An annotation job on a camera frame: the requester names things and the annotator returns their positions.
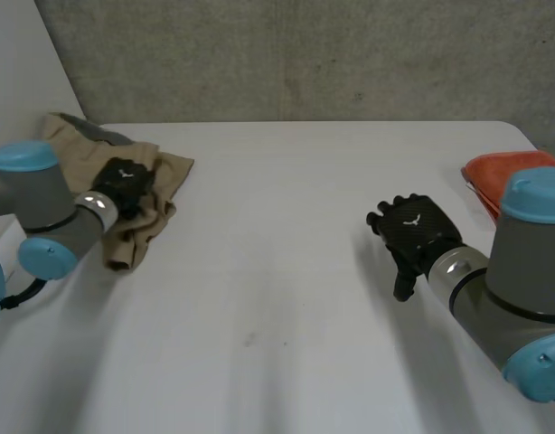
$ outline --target cable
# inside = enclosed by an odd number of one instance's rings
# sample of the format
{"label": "cable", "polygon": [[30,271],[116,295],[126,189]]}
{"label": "cable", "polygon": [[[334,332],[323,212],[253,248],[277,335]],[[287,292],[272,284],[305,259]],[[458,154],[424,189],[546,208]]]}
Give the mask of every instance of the cable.
{"label": "cable", "polygon": [[41,289],[46,285],[47,280],[40,280],[36,278],[33,283],[29,285],[27,289],[25,289],[20,294],[15,296],[8,296],[0,300],[0,309],[14,309],[18,307],[21,303],[24,303],[27,300],[30,300],[34,296],[36,296]]}

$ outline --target stain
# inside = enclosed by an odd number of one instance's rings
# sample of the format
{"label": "stain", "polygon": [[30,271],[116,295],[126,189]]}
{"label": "stain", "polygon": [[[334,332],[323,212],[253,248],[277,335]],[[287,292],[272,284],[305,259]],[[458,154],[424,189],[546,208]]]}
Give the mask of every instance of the stain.
{"label": "stain", "polygon": [[243,341],[243,346],[245,346],[246,348],[250,348],[251,346],[253,346],[256,343],[256,337],[257,335],[255,332],[249,333],[245,337],[245,341]]}

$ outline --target logo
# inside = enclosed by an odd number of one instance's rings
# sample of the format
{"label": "logo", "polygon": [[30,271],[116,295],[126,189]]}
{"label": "logo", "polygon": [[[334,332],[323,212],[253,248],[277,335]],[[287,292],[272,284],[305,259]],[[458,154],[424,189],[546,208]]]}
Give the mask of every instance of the logo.
{"label": "logo", "polygon": [[402,224],[405,224],[407,226],[418,226],[419,221],[420,221],[420,214],[412,222],[402,222]]}

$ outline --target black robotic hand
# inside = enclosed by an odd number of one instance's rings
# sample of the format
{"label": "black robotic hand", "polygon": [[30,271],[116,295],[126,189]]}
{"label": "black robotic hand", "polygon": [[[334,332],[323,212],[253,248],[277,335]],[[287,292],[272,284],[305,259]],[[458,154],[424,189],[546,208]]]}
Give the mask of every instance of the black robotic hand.
{"label": "black robotic hand", "polygon": [[139,200],[153,187],[155,172],[133,160],[111,158],[93,180],[91,190],[105,194],[118,208],[119,217],[134,219]]}
{"label": "black robotic hand", "polygon": [[408,300],[414,294],[416,278],[428,273],[444,253],[464,246],[460,232],[428,196],[411,194],[394,203],[380,202],[381,215],[370,212],[368,225],[380,235],[398,266],[394,297]]}

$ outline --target gray wall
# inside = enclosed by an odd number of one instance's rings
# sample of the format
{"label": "gray wall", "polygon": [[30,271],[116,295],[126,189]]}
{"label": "gray wall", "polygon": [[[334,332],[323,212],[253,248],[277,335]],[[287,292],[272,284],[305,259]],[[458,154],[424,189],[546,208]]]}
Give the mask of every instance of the gray wall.
{"label": "gray wall", "polygon": [[555,0],[37,0],[100,123],[500,119],[555,152]]}

